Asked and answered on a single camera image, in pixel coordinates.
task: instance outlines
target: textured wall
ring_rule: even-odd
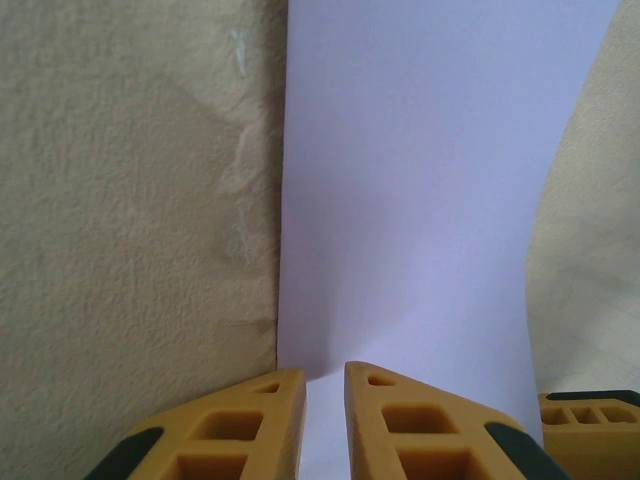
[[[625,5],[532,246],[546,385],[602,377],[562,332],[594,343],[640,313]],[[285,18],[277,0],[0,0],[0,478],[80,478],[141,418],[274,367]]]

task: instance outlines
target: beige surface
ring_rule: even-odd
[[[532,247],[545,388],[638,387],[625,5]],[[285,18],[279,1],[0,0],[0,478],[80,478],[141,418],[273,368]]]

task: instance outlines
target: square hole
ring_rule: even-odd
[[[571,413],[579,423],[600,423],[594,411],[589,407],[574,407],[571,409]]]
[[[540,418],[545,425],[564,425],[569,423],[567,415],[557,407],[543,408],[540,410]]]
[[[629,410],[619,407],[601,407],[600,410],[612,423],[637,423],[635,415]]]
[[[166,480],[240,480],[246,455],[179,456]]]
[[[398,457],[407,480],[489,480],[486,470],[468,450],[401,449]]]
[[[269,385],[265,385],[263,387],[257,388],[254,390],[255,393],[276,393],[280,388],[279,383],[270,383]]]
[[[208,417],[198,427],[195,439],[254,440],[262,423],[262,412],[223,411]]]
[[[376,387],[393,387],[396,384],[393,380],[389,380],[381,375],[376,375],[375,373],[369,375],[367,380],[369,385],[374,385]]]
[[[457,432],[447,414],[433,405],[387,405],[382,416],[390,433]]]

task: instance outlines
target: white paper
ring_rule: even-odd
[[[349,477],[343,366],[497,408],[541,439],[525,256],[614,0],[291,0],[278,362],[301,478]]]

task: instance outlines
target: white surface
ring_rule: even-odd
[[[317,378],[303,479],[348,477],[346,360],[540,438],[526,248],[615,6],[290,4],[278,353]]]

